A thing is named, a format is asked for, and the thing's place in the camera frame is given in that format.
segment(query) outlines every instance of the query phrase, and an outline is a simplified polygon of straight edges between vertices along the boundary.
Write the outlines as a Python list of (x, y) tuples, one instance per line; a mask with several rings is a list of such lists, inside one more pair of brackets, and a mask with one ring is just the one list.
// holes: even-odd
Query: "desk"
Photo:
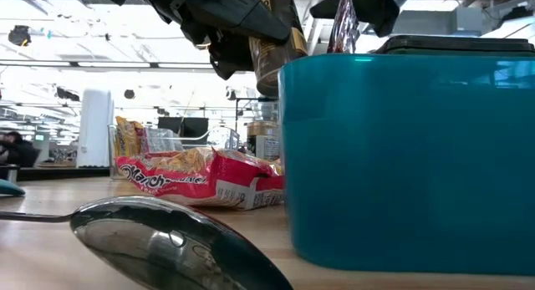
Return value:
[[(68, 214), (86, 202), (140, 193), (109, 178), (22, 182), (27, 196), (0, 197), (3, 211)], [(297, 290), (533, 290), (535, 277), (345, 272), (317, 267), (293, 252), (283, 206), (210, 211), (256, 244)], [(2, 290), (143, 289), (100, 261), (68, 224), (0, 221)]]

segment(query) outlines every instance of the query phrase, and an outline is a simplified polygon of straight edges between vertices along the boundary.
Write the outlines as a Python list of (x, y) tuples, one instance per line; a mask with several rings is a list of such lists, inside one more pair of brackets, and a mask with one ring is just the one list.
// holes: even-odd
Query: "spoon handle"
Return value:
[(67, 215), (67, 216), (50, 216), (50, 215), (17, 213), (17, 212), (11, 212), (11, 211), (0, 211), (0, 220), (10, 220), (10, 221), (60, 223), (60, 222), (69, 221), (71, 216), (72, 214)]

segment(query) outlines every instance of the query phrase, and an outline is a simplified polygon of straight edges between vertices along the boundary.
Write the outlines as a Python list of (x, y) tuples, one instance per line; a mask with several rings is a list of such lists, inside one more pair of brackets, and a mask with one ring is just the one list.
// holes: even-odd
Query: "spoon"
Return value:
[(0, 220), (70, 221), (92, 253), (149, 289), (292, 289), (275, 265), (229, 226), (153, 197), (107, 198), (67, 216), (0, 211)]

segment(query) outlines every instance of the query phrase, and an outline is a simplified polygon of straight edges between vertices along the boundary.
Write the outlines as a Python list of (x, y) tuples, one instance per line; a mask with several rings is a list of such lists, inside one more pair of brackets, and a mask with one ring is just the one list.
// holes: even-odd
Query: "red snack bag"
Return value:
[(235, 150), (194, 148), (115, 161), (143, 192), (181, 204), (250, 210), (283, 200), (284, 179), (277, 168)]

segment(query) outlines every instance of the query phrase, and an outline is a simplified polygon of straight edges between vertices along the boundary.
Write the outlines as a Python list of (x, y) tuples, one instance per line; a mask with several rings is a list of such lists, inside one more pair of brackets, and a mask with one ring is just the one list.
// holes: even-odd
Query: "blue plastic bin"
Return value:
[(299, 255), (535, 275), (535, 60), (330, 54), (279, 82)]

